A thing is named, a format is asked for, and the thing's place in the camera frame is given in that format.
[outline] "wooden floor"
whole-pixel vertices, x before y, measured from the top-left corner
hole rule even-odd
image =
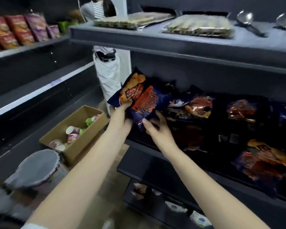
[[[123,145],[109,170],[97,196],[93,200],[80,229],[101,229],[106,219],[113,218],[115,229],[159,229],[157,222],[128,209],[123,202],[123,194],[130,178],[118,173],[116,168],[128,149]]]

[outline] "upper shelf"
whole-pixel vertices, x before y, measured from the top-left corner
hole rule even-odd
[[[72,42],[192,59],[286,74],[286,31],[274,23],[255,23],[267,38],[234,26],[233,39],[162,33],[171,20],[143,30],[95,27],[93,23],[69,27]]]
[[[52,45],[52,44],[55,44],[57,42],[62,42],[62,41],[67,40],[68,38],[69,37],[65,35],[65,36],[62,36],[60,38],[49,39],[48,41],[45,41],[45,42],[35,42],[32,45],[19,46],[16,49],[3,50],[3,51],[0,51],[0,59],[15,55],[15,54],[19,54],[19,53],[22,53],[25,51],[33,50],[36,48]]]

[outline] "orange label on chip bag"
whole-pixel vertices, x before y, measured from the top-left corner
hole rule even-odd
[[[153,92],[153,86],[149,86],[138,98],[132,109],[141,113],[152,112],[156,107],[157,99],[157,94]]]

